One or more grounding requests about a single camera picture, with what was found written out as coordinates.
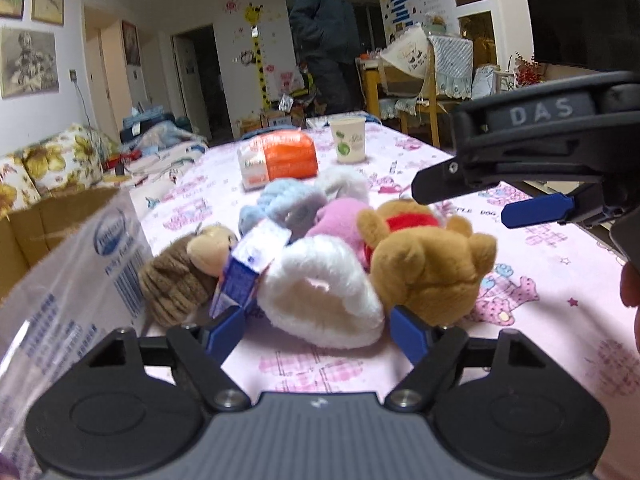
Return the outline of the operator hand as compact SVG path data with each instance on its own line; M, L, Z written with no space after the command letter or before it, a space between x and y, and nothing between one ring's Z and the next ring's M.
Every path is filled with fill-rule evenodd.
M626 262L620 274L620 300L634 315L634 342L640 351L640 274L631 262Z

